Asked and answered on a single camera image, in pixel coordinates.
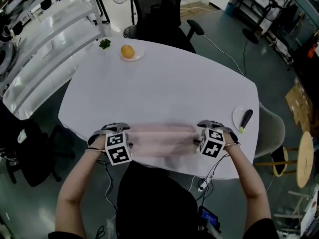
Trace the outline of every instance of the round wooden stool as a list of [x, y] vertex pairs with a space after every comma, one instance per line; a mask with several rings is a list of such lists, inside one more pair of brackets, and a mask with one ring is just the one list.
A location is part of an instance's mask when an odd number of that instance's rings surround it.
[[[298, 151], [297, 160], [288, 160], [288, 151]], [[297, 185], [303, 188], [310, 177], [311, 170], [314, 162], [314, 144], [313, 139], [309, 132], [305, 132], [301, 137], [299, 148], [284, 148], [284, 160], [280, 162], [269, 162], [269, 163], [255, 163], [256, 166], [273, 166], [274, 175], [280, 177], [288, 173], [297, 173]], [[297, 164], [297, 169], [294, 171], [286, 172], [287, 166], [290, 164]], [[285, 165], [284, 169], [278, 173], [276, 165]]]

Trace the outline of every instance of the parsley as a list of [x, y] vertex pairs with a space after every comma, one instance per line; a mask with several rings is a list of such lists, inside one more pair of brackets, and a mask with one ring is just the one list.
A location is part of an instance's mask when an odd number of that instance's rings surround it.
[[104, 40], [102, 40], [101, 42], [100, 42], [100, 47], [102, 48], [102, 49], [106, 49], [107, 47], [110, 47], [110, 45], [111, 45], [111, 41], [109, 40], [109, 39], [104, 39]]

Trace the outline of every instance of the white chair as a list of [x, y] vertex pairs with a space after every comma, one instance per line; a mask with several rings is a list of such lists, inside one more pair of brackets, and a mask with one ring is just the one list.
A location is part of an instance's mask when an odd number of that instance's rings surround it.
[[259, 133], [254, 158], [272, 153], [283, 144], [284, 139], [283, 120], [259, 102]]

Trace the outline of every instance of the pink cloth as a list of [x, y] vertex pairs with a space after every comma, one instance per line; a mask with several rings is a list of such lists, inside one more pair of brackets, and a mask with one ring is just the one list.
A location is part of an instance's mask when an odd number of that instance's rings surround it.
[[133, 144], [132, 157], [195, 154], [197, 146], [193, 141], [199, 139], [192, 125], [181, 123], [135, 124], [127, 135]]

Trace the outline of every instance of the oval table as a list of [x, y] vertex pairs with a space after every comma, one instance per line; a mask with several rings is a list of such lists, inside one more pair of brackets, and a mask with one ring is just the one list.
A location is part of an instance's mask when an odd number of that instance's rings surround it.
[[[59, 111], [66, 128], [87, 140], [94, 131], [114, 122], [195, 125], [201, 120], [214, 120], [235, 131], [242, 150], [253, 161], [259, 127], [259, 100], [253, 82], [181, 49], [140, 40], [109, 39], [111, 46], [105, 50], [99, 47], [99, 41], [92, 46], [68, 86]], [[123, 44], [142, 45], [146, 53], [140, 60], [124, 61], [119, 56]], [[254, 112], [244, 134], [232, 121], [238, 106]], [[200, 154], [132, 158], [199, 177], [206, 177], [218, 161]], [[217, 166], [214, 178], [238, 178], [229, 157]]]

